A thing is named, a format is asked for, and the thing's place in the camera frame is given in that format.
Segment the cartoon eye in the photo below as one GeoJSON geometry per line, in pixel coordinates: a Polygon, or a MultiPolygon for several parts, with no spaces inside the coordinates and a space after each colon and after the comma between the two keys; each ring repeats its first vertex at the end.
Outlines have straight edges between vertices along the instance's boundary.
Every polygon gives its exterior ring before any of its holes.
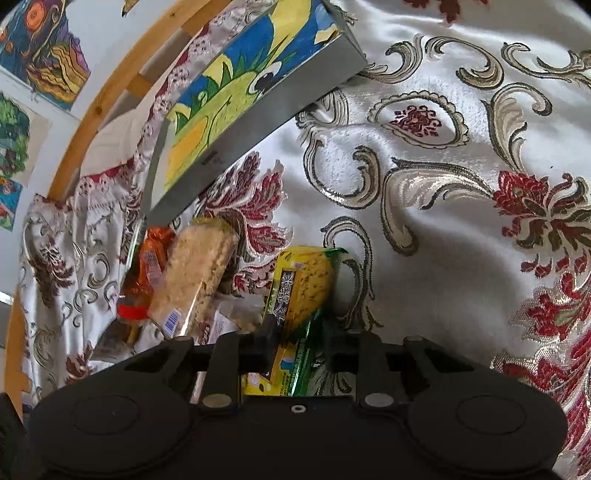
{"type": "Polygon", "coordinates": [[[252,83],[248,86],[248,93],[254,95],[256,93],[265,93],[274,84],[273,78],[281,70],[281,62],[276,61],[271,63],[265,70],[259,73],[252,83]]]}

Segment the drawing on wall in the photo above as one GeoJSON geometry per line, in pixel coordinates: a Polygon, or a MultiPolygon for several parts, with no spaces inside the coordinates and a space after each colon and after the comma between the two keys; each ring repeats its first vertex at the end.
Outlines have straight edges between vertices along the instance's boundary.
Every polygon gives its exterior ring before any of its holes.
{"type": "Polygon", "coordinates": [[[25,0],[0,33],[0,66],[70,110],[90,76],[80,40],[70,33],[72,0],[25,0]]]}
{"type": "Polygon", "coordinates": [[[338,35],[321,0],[279,0],[230,43],[174,105],[168,190],[268,89],[338,35]]]}
{"type": "Polygon", "coordinates": [[[129,13],[129,11],[136,6],[139,0],[125,0],[123,5],[123,11],[121,12],[121,16],[124,17],[129,13]]]}
{"type": "Polygon", "coordinates": [[[0,178],[28,184],[50,125],[0,92],[0,178]]]}
{"type": "Polygon", "coordinates": [[[12,232],[14,227],[14,217],[17,214],[21,192],[20,183],[0,177],[0,228],[9,232],[12,232]]]}

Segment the white satin fabric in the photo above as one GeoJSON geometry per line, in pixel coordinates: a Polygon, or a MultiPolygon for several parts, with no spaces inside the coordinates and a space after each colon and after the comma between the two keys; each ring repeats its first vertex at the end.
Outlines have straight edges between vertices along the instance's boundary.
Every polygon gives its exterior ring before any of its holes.
{"type": "MultiPolygon", "coordinates": [[[[343,274],[357,281],[339,291],[348,326],[386,342],[423,335],[552,395],[570,422],[556,468],[585,478],[591,20],[570,0],[460,0],[449,24],[439,2],[424,3],[338,2],[370,66],[242,159],[246,186],[228,172],[174,226],[233,219],[244,238],[224,286],[234,293],[264,289],[289,243],[345,247],[356,262],[343,274]]],[[[192,42],[133,162],[81,179],[65,208],[32,205],[21,298],[36,399],[104,367],[92,348],[113,318],[161,121],[261,9],[232,5],[192,42]]],[[[311,391],[346,393],[347,382],[319,368],[311,391]]]]}

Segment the wooden rail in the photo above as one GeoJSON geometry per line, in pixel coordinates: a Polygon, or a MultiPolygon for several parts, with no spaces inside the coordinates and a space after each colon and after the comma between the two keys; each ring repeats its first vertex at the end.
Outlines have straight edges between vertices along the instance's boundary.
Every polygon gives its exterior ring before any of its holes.
{"type": "MultiPolygon", "coordinates": [[[[121,94],[127,90],[143,98],[151,89],[152,83],[139,73],[146,62],[179,28],[193,37],[229,3],[230,0],[178,0],[139,39],[105,82],[80,122],[51,184],[47,195],[50,200],[63,202],[66,199],[72,178],[82,165],[90,143],[121,94]]],[[[22,372],[25,319],[18,295],[15,296],[8,322],[6,347],[4,391],[22,416],[21,395],[31,387],[22,372]]]]}

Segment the circular pad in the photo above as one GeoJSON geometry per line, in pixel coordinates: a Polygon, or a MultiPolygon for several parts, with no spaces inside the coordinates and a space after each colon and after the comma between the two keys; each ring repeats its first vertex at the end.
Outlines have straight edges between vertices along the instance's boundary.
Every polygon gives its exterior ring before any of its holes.
{"type": "Polygon", "coordinates": [[[441,378],[408,409],[429,454],[464,471],[499,475],[543,467],[561,451],[567,423],[548,396],[496,374],[441,378]]]}
{"type": "Polygon", "coordinates": [[[126,372],[115,382],[84,381],[52,393],[33,410],[30,435],[50,468],[108,476],[153,466],[189,427],[189,406],[178,394],[126,372]]]}

